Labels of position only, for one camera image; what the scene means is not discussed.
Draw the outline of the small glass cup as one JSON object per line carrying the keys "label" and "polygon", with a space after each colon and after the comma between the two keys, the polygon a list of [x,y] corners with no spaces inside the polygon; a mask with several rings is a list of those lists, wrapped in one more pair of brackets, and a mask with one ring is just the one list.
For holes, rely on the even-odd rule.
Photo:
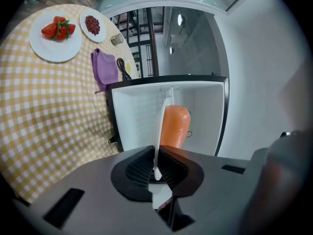
{"label": "small glass cup", "polygon": [[114,45],[114,46],[117,46],[119,44],[122,44],[124,42],[124,37],[122,34],[116,34],[114,36],[111,36],[111,43]]}

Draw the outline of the orange carrot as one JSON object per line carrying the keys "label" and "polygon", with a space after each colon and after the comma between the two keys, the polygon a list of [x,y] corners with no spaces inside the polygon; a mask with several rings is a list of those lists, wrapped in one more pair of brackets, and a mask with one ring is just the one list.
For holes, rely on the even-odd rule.
{"label": "orange carrot", "polygon": [[185,107],[167,106],[163,116],[160,145],[181,149],[189,130],[190,121],[190,113]]}

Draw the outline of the white bean plate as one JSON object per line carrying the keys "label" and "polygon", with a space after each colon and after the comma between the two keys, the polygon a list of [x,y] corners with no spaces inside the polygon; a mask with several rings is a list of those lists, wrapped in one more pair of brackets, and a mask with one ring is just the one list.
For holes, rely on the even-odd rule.
{"label": "white bean plate", "polygon": [[[90,32],[88,32],[86,25],[85,25],[85,18],[86,16],[91,15],[94,16],[100,23],[100,31],[98,35],[93,35]],[[84,32],[84,34],[93,42],[95,43],[101,43],[105,40],[106,36],[107,36],[107,31],[106,31],[106,26],[105,23],[103,21],[102,15],[97,12],[94,9],[85,9],[79,17],[79,23],[81,26],[82,31]]]}

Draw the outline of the pile of red beans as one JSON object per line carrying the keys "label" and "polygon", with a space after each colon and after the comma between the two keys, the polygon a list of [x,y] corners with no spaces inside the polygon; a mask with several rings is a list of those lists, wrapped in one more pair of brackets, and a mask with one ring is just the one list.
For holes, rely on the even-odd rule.
{"label": "pile of red beans", "polygon": [[100,23],[99,21],[91,15],[86,16],[85,25],[88,30],[93,35],[98,35],[100,31]]}

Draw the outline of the purple cloth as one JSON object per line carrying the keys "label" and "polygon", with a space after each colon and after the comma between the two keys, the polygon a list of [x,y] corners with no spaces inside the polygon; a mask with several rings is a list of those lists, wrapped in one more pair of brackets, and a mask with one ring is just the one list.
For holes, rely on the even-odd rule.
{"label": "purple cloth", "polygon": [[90,58],[93,75],[99,87],[94,93],[99,94],[106,90],[107,85],[118,82],[118,67],[113,55],[103,53],[98,48],[90,54]]}

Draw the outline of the white dish rack tray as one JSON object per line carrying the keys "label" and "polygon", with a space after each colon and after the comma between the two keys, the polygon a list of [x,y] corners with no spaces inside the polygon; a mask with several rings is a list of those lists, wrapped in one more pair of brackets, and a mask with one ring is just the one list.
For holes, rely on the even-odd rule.
{"label": "white dish rack tray", "polygon": [[216,156],[222,144],[229,104],[229,81],[222,76],[168,75],[108,85],[107,105],[119,152],[153,143],[157,114],[169,98],[185,107],[191,122],[182,148]]}

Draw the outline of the yellow checkered tablecloth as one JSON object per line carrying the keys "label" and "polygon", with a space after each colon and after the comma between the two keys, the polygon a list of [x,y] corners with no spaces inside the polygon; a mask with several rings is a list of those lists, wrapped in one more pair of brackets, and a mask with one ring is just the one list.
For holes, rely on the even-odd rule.
{"label": "yellow checkered tablecloth", "polygon": [[0,46],[0,174],[28,203],[77,167],[118,153],[90,54],[98,48],[134,64],[128,45],[109,37],[97,44],[83,36],[64,63],[43,60],[29,43],[40,15],[21,21]]}

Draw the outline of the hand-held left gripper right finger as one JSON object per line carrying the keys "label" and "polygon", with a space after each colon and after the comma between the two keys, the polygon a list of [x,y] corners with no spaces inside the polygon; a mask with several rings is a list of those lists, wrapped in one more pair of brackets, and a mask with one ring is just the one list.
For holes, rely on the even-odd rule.
{"label": "hand-held left gripper right finger", "polygon": [[158,168],[172,191],[158,235],[242,235],[248,162],[161,146]]}

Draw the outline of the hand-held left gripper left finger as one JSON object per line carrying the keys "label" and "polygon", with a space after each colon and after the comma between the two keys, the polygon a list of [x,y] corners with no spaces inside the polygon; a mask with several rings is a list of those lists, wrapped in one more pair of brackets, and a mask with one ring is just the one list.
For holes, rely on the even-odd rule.
{"label": "hand-held left gripper left finger", "polygon": [[148,180],[154,149],[141,147],[86,163],[51,186],[33,204],[15,200],[19,214],[39,235],[169,235],[153,209]]}

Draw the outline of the white strawberry plate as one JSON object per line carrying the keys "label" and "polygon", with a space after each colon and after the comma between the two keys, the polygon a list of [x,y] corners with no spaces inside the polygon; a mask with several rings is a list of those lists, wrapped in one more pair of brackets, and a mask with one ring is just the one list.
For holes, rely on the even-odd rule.
{"label": "white strawberry plate", "polygon": [[[62,16],[75,25],[75,31],[68,39],[55,41],[46,38],[41,30],[53,22],[55,16]],[[78,54],[82,46],[82,32],[79,24],[64,11],[52,10],[41,13],[31,25],[29,32],[29,43],[33,51],[41,58],[50,62],[65,62]]]}

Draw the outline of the white dish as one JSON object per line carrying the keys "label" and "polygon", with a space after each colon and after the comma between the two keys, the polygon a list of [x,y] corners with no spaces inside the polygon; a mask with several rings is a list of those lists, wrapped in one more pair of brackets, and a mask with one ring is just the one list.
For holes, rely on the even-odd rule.
{"label": "white dish", "polygon": [[164,101],[163,101],[161,109],[159,110],[156,116],[156,122],[154,125],[154,131],[153,131],[152,145],[155,149],[154,177],[157,181],[159,181],[162,178],[162,175],[157,166],[157,163],[158,163],[158,153],[159,153],[159,147],[160,147],[160,139],[161,139],[161,131],[162,131],[164,113],[165,113],[166,107],[173,105],[173,104],[174,104],[174,88],[173,86],[171,86],[168,91],[164,92]]}

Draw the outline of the small white saucer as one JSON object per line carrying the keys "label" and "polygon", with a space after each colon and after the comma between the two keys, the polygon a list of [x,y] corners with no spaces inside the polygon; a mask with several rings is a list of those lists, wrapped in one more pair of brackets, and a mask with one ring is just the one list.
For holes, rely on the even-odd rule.
{"label": "small white saucer", "polygon": [[132,76],[134,69],[133,69],[133,66],[132,66],[132,64],[130,63],[130,61],[124,59],[124,66],[125,66],[125,71],[127,72],[127,74],[128,74],[129,76]]}

